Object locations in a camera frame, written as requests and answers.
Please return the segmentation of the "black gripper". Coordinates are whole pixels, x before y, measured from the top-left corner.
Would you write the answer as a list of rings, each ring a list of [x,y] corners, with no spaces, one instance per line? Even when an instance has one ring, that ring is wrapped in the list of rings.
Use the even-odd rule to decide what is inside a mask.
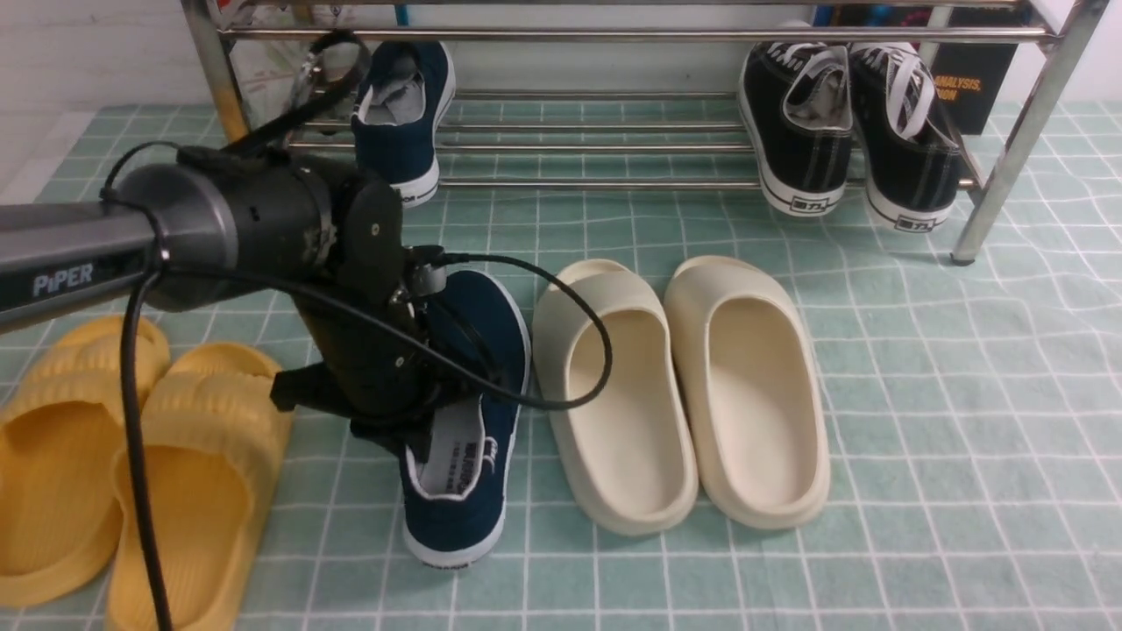
[[[377,175],[333,174],[327,184],[334,240],[309,278],[320,299],[294,298],[321,359],[278,372],[270,400],[280,411],[347,418],[359,438],[425,461],[436,410],[469,393],[423,356],[423,348],[447,349],[430,330],[429,307],[445,285],[436,247],[405,246],[401,195]]]

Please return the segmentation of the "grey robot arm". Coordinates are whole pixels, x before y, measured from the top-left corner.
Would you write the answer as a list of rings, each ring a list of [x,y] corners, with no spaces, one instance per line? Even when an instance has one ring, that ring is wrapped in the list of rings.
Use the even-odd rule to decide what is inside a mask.
[[[403,202],[373,172],[266,152],[236,159],[184,146],[96,202],[3,207],[3,332],[148,285],[145,303],[180,313],[261,287],[288,293],[319,363],[273,376],[280,411],[347,418],[394,454],[430,450],[436,409],[500,385],[481,335],[436,339],[423,295],[436,249],[403,243]]]

